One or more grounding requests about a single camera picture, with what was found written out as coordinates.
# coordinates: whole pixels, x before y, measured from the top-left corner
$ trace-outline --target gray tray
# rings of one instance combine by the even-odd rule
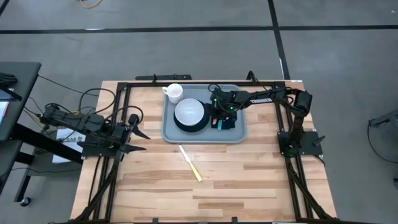
[[[204,103],[211,103],[210,91],[207,84],[184,84],[184,99],[194,98]],[[236,85],[220,85],[224,91],[239,90]],[[195,133],[182,131],[174,123],[175,104],[169,101],[165,95],[163,103],[162,136],[167,142],[171,143],[239,143],[246,138],[246,118],[244,111],[238,111],[238,119],[235,128],[229,130],[218,130],[211,128],[211,121],[205,128]]]

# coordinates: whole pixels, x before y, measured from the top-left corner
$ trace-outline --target white mug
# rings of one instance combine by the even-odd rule
[[[182,86],[176,83],[173,83],[169,85],[168,87],[163,87],[163,92],[167,96],[169,96],[169,100],[172,103],[179,103],[184,99],[184,96],[182,95]]]

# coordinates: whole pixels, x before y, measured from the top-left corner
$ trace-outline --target gray floor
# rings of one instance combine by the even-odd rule
[[[277,0],[275,7],[282,26],[398,24],[394,0]],[[271,24],[265,0],[104,0],[94,9],[72,0],[11,0],[0,17],[0,29]],[[398,165],[371,151],[366,126],[398,109],[398,30],[285,31],[282,40],[291,78],[303,80],[314,95],[312,115],[326,135],[326,171],[338,216],[396,223],[398,190],[392,179]],[[42,76],[80,90],[153,73],[236,79],[253,70],[260,79],[282,78],[272,31],[0,35],[0,49],[1,61],[41,62]],[[31,96],[40,106],[57,102],[68,108],[76,108],[79,98],[42,79]],[[96,99],[88,97],[85,104],[93,106]],[[32,102],[27,106],[35,109]],[[20,123],[39,130],[24,114]],[[371,138],[383,156],[398,161],[390,126],[372,129]],[[12,202],[22,173],[12,172],[0,196],[0,223],[66,221],[79,173],[33,178],[27,195],[34,201],[26,208]]]

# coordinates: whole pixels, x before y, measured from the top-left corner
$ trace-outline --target black plate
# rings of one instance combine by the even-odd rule
[[[186,125],[182,124],[181,122],[179,122],[177,117],[175,116],[175,111],[174,111],[174,122],[177,125],[177,127],[179,127],[182,131],[197,132],[197,131],[200,131],[203,128],[205,128],[206,125],[209,123],[210,115],[208,113],[208,110],[206,109],[206,106],[205,106],[204,103],[202,103],[201,101],[199,101],[199,102],[203,106],[203,109],[205,110],[205,112],[203,114],[203,117],[199,121],[199,123],[197,123],[197,124],[195,124],[193,126],[186,126]]]

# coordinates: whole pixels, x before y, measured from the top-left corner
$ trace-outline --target wooden table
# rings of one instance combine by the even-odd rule
[[[105,81],[102,88],[116,91],[117,84],[117,81]],[[286,86],[303,89],[302,82],[286,81]],[[263,90],[244,86],[240,89]],[[112,99],[102,91],[97,109],[104,108]],[[144,121],[139,128],[151,140],[132,137],[134,145],[147,150],[126,155],[119,166],[112,222],[151,222],[153,218],[159,218],[160,222],[230,222],[231,217],[246,222],[295,220],[285,162],[279,153],[279,128],[273,103],[245,109],[248,136],[240,144],[184,145],[203,177],[203,182],[197,182],[178,145],[162,138],[163,99],[161,87],[132,88],[129,105],[144,111]],[[129,109],[127,117],[137,113],[134,110]],[[283,108],[282,112],[288,127]],[[310,114],[304,128],[313,129]],[[302,156],[302,160],[309,191],[325,211],[335,217],[323,164],[313,156]],[[84,161],[71,218],[87,206],[96,161],[95,157]],[[298,189],[297,192],[301,214],[305,217],[302,194]],[[103,198],[100,218],[104,217],[107,193]]]

